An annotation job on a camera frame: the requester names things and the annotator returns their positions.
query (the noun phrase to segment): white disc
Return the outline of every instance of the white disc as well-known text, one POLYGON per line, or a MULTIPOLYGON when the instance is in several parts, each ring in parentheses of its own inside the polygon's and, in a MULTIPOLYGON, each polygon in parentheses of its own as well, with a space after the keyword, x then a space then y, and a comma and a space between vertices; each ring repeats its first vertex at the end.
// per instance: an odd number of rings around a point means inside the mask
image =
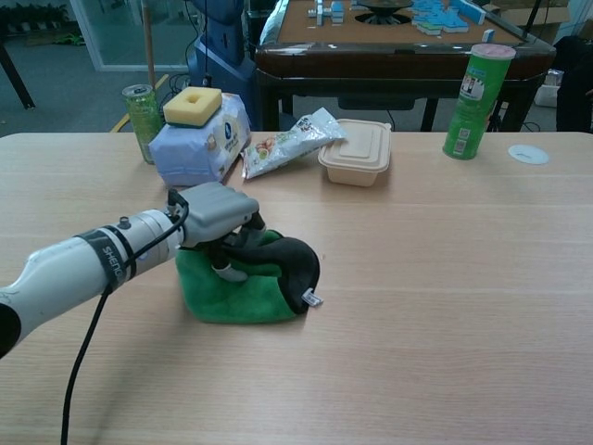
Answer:
POLYGON ((526 164, 547 164, 549 161, 548 153, 536 146, 526 146, 518 144, 509 148, 509 154, 526 164))

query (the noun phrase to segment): plush toy tag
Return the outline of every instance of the plush toy tag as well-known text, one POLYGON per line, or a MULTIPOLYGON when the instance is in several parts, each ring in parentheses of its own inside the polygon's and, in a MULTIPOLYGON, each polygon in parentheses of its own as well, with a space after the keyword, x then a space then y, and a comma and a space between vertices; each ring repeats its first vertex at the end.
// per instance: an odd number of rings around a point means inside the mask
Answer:
POLYGON ((311 288, 307 289, 302 298, 311 308, 316 308, 323 304, 323 300, 317 297, 311 288))

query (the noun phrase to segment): snack bag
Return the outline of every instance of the snack bag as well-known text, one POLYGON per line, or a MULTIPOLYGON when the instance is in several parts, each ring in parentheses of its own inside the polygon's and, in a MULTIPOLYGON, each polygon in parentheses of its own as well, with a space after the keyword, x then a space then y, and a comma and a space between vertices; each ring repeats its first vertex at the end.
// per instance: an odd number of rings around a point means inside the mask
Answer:
POLYGON ((308 155, 320 146, 346 137, 346 132, 325 108, 303 116, 293 128, 260 142, 243 153, 243 177, 255 178, 308 155))

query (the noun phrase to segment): green plush toy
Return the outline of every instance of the green plush toy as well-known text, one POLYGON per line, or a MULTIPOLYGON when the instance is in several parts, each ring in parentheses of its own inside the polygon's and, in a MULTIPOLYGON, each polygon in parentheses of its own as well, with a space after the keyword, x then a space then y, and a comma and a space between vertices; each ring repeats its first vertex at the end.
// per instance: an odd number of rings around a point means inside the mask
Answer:
POLYGON ((253 248, 222 245, 231 266, 248 278, 233 283, 212 268, 206 248, 181 249, 176 264, 183 298, 203 322, 280 322, 305 313, 303 299, 319 281, 320 264, 304 242, 267 231, 253 248))

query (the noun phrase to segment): green can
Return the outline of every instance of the green can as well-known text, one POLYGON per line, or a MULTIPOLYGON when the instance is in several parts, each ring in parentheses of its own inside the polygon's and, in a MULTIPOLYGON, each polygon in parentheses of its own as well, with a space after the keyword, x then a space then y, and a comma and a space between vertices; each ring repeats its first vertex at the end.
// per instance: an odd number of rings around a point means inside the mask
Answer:
POLYGON ((163 128, 163 120, 158 112, 157 97, 150 85, 127 86, 121 92, 125 98, 133 132, 136 134, 142 157, 154 164, 148 144, 163 128))
POLYGON ((515 50, 502 44, 475 44, 461 82, 455 113, 443 151, 455 159, 473 159, 515 50))

